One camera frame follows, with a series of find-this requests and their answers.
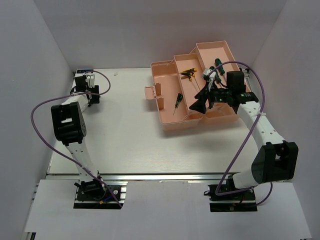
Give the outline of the pink plastic toolbox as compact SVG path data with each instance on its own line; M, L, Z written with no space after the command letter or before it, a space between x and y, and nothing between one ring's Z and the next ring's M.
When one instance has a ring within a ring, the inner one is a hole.
M147 100L155 100L159 121L164 131L174 131L204 124L230 124L238 116L226 103L216 103L206 114L192 111L195 95L205 86L202 73L215 65L235 58L225 40L197 43L189 54L179 54L173 60L153 62L152 86L145 87Z

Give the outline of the yellow T-handle hex key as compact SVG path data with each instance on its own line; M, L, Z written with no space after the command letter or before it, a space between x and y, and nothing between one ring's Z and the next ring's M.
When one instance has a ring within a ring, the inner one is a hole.
M197 100L195 99L195 95L202 89L197 82L196 72L197 68L190 68L179 73L181 88L187 107L191 106Z
M190 78L186 75L179 75L181 90L183 98L189 108L197 99L195 96L201 91L201 89L206 85L206 81L202 79L202 74L196 72L194 76Z

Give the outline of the large green screwdriver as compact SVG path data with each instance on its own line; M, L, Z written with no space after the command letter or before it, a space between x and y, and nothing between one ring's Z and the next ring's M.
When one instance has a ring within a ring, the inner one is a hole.
M218 72L220 73L220 75L221 75L221 76L224 76L224 75L225 75L225 70L224 70L224 68L223 68L223 66L222 66L222 61L221 61L219 58L216 58L216 59L214 60L214 62L215 62L215 65L216 65L217 70L218 70Z

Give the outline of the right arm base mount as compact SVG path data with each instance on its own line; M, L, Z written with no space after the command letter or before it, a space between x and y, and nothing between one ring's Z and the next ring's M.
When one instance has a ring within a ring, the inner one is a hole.
M253 190L235 194L218 196L215 193L217 184L208 185L208 190L203 192L209 197L209 207L212 213L240 213L257 212L256 196Z

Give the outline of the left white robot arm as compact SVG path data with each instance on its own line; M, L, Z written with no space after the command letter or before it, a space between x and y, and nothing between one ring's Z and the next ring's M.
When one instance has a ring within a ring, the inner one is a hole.
M99 86L95 85L95 75L85 73L74 78L75 92L61 104L51 107L53 130L58 141L67 148L79 172L80 184L76 184L84 193L99 200L105 196L106 187L97 178L99 171L89 155L85 136L87 127L83 111L100 102Z

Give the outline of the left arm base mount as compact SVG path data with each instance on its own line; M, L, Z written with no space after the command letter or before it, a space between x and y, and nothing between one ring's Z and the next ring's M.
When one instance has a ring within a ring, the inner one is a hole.
M115 201L110 191L105 187L88 189L84 191L79 183L76 186L76 194L73 203L74 209L82 210L120 210L124 204L122 197L121 185L109 185L111 192L114 194L120 205Z

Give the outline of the small green precision screwdriver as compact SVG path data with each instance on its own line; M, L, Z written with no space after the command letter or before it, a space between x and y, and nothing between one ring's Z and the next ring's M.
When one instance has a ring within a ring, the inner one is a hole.
M177 94L176 101L175 101L175 106L174 106L173 115L175 114L177 108L179 107L179 104L181 103L182 99L183 99L183 95L182 95L181 93L178 93L178 94Z

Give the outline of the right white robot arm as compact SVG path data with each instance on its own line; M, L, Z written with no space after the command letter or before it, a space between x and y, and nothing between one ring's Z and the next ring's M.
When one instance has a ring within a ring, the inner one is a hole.
M190 110L205 114L214 104L226 103L242 119L253 137L258 153L249 169L230 177L222 194L236 200L244 190L264 183L291 180L295 173L299 148L286 141L263 113L262 103L253 92L246 91L241 71L227 72L225 88L216 86L217 73L209 68L202 73L205 86L195 96Z

